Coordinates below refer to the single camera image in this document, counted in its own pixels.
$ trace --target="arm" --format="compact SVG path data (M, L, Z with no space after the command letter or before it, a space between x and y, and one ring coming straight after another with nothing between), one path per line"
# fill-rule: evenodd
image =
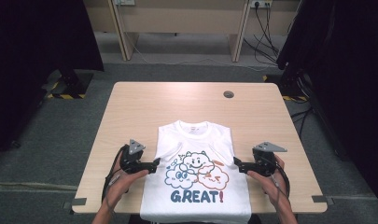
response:
M127 175L123 171L118 171L114 174L114 178L119 175L119 178L114 184L109 187L109 190L102 201L102 205L98 210L92 224L108 223L112 217L112 213L116 204L121 199L121 195L127 192L130 185L138 178L148 174L148 170L143 170L138 173Z
M285 163L276 155L275 158L279 165L284 168ZM259 175L253 171L248 171L247 174L260 182L264 193L269 196L270 203L275 207L281 224L297 223L293 211L291 210L290 201L287 198L286 183L277 169L273 174L273 178Z

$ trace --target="wooden table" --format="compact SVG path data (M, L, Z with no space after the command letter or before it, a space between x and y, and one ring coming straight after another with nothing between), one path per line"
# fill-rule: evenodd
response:
M226 98L225 91L234 96ZM254 161L251 148L268 141L287 149L276 153L286 162L294 213L321 213L326 203L278 88L268 83L119 82L115 85L96 135L73 205L76 213L96 213L102 188L119 148L131 138L147 148L141 161L153 161L158 127L177 120L210 121L231 128L235 156ZM145 179L122 196L117 213L138 214ZM253 213L275 212L259 183L247 179Z

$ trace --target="black curtain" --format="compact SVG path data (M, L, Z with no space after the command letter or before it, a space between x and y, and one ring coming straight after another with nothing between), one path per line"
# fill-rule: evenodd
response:
M15 139L57 69L103 71L82 1L0 1L0 149Z
M308 74L329 122L378 197L378 1L336 1L326 53Z

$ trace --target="gray carpet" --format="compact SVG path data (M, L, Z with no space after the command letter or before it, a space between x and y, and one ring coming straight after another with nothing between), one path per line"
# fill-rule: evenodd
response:
M276 68L208 65L106 64L95 72L83 100L46 99L22 132L21 147L0 152L0 223L89 223L93 215L70 215L82 172L113 85L118 81L262 82ZM308 104L286 102L290 114ZM299 129L301 120L296 122ZM350 161L330 147L315 114L305 120L302 144L330 201L323 214L299 215L300 223L378 223L378 201ZM260 215L277 223L275 215ZM125 223L118 215L115 223Z

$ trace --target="white t-shirt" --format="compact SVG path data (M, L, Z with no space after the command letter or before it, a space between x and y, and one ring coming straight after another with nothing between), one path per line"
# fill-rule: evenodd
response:
M140 216L171 223L247 223L246 177L233 163L230 128L181 120L159 128L156 174L147 175Z

